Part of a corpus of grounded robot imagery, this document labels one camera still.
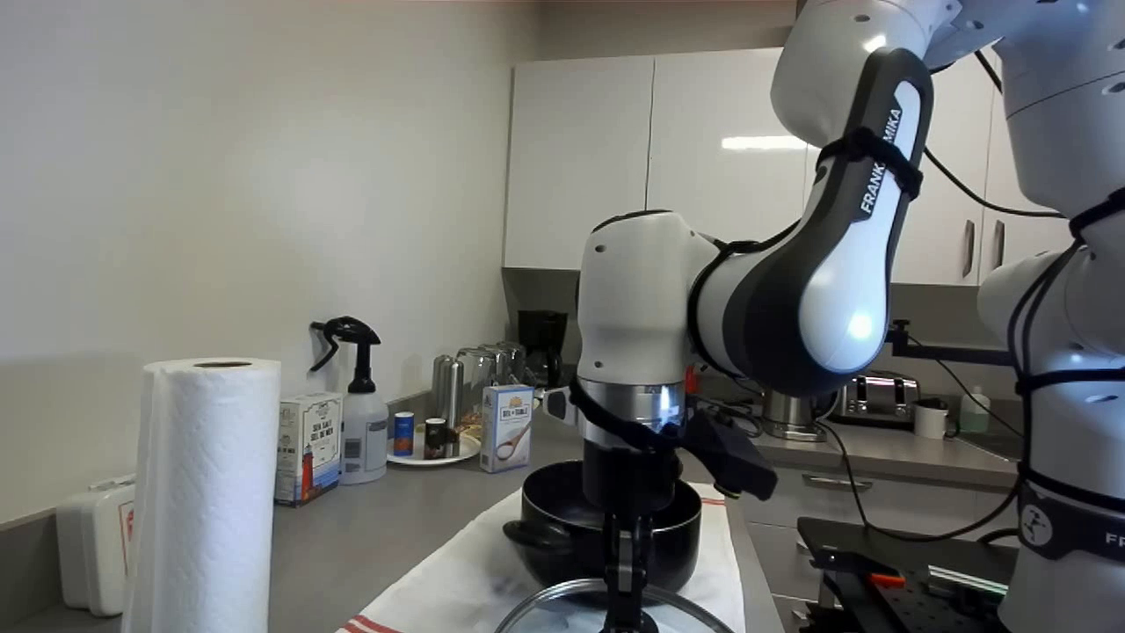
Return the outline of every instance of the kitchen appliance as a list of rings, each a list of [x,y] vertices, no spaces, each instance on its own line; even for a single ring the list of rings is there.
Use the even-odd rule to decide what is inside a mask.
[[[517,313],[517,340],[523,348],[520,378],[530,388],[560,388],[564,383],[564,340],[565,340],[565,313],[550,310],[520,310]]]
[[[468,378],[465,378],[465,355],[438,355],[432,357],[432,408],[456,428],[462,414],[468,411]]]
[[[920,388],[905,373],[861,373],[839,388],[835,422],[913,428]]]

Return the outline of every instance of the white towel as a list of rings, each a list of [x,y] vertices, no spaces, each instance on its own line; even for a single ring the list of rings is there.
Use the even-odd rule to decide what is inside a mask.
[[[701,554],[695,573],[678,593],[717,615],[728,628],[744,628],[728,498],[709,486],[695,486],[695,493],[702,498]],[[494,633],[520,601],[539,593],[539,584],[504,535],[504,524],[517,518],[520,493],[465,524],[336,633]]]

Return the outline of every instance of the cabinet door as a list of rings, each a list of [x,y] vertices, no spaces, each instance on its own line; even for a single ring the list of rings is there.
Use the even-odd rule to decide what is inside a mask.
[[[1022,198],[1012,139],[1010,139],[1010,121],[997,92],[991,92],[991,125],[987,125],[987,181],[985,198],[991,204],[1007,208],[1028,208],[1028,210],[1048,210]],[[985,265],[982,274],[991,274],[995,266],[1028,261],[1034,254],[1056,254],[1073,244],[1068,225],[1060,219],[1012,219],[995,213],[985,208]]]
[[[925,144],[969,191],[985,191],[987,157],[987,78],[973,62],[935,74],[935,113]],[[908,208],[894,281],[901,283],[977,283],[982,208],[920,157],[920,198]]]
[[[656,55],[651,208],[673,208],[717,238],[768,238],[803,213],[811,151],[772,115],[778,55]]]
[[[589,230],[642,208],[654,60],[520,62],[506,266],[575,272]]]

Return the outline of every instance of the spray bottle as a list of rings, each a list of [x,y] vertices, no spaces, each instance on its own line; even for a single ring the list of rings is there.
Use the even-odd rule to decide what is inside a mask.
[[[315,373],[335,357],[336,340],[354,344],[354,373],[344,398],[341,480],[344,486],[374,480],[385,472],[385,428],[390,428],[390,411],[374,383],[374,344],[378,344],[378,333],[354,317],[313,322],[313,330],[322,339],[327,355],[310,373]]]

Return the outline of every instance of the black pot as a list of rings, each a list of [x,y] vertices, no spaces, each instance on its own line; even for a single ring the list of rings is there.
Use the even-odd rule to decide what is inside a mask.
[[[654,518],[651,584],[678,591],[701,553],[701,493],[674,480],[674,504]],[[601,509],[584,494],[584,464],[564,459],[528,475],[520,519],[504,524],[539,584],[601,578]]]

